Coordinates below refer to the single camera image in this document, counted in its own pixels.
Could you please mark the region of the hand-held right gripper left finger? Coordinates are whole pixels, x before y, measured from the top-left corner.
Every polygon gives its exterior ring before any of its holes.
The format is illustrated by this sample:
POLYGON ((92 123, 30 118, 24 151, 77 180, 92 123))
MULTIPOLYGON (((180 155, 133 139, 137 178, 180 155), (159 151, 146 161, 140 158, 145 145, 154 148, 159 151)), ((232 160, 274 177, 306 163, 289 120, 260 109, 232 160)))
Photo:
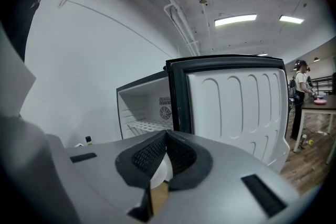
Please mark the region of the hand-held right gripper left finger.
POLYGON ((166 152, 166 133, 64 148, 48 135, 52 166, 47 215, 55 223, 136 223, 153 217, 150 181, 166 152))

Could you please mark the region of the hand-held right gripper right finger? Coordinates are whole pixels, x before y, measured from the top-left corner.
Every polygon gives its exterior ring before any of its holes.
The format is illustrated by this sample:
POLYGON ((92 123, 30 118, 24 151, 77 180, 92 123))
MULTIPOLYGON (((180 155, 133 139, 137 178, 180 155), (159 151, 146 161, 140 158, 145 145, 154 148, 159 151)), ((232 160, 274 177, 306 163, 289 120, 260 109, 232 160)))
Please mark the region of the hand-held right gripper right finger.
POLYGON ((166 142, 174 175, 155 223, 265 223, 299 197, 240 148, 174 131, 166 142))

